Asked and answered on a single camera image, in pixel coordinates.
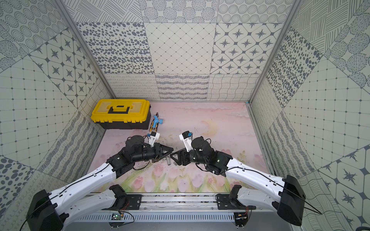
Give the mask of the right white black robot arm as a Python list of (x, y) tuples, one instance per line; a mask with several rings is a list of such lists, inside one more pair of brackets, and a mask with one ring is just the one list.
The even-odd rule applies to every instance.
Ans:
[(306, 197), (295, 177), (287, 175), (282, 178), (250, 167), (229, 154), (213, 149), (203, 137), (181, 140), (185, 148), (170, 155), (177, 165), (204, 165), (204, 171), (252, 186), (268, 197), (269, 206), (283, 220), (295, 226), (302, 225)]

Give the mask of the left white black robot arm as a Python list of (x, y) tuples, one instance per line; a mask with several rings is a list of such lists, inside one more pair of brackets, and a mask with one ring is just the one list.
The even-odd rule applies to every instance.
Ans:
[(174, 151), (153, 141), (146, 143), (135, 135), (117, 154), (96, 170), (59, 189), (37, 192), (31, 201), (25, 223), (32, 231), (61, 231), (73, 221), (102, 209), (122, 210), (129, 205), (127, 193), (113, 185), (102, 193), (88, 194), (132, 170), (141, 161), (158, 162)]

